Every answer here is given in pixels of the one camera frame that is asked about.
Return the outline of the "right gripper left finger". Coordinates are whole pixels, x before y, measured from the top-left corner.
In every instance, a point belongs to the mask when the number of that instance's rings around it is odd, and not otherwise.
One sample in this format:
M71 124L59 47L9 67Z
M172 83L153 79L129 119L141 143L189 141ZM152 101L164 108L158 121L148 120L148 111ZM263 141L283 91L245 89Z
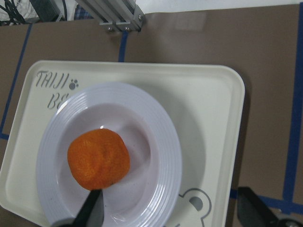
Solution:
M72 223L72 227L85 227L95 207L97 199L102 195L102 189L90 191L79 213Z

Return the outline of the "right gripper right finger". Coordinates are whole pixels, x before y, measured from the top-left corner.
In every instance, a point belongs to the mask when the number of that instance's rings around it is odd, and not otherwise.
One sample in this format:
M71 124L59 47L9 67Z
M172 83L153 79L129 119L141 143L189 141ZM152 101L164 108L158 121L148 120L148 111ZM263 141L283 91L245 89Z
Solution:
M243 227L277 227L279 220L249 187L239 187L237 217Z

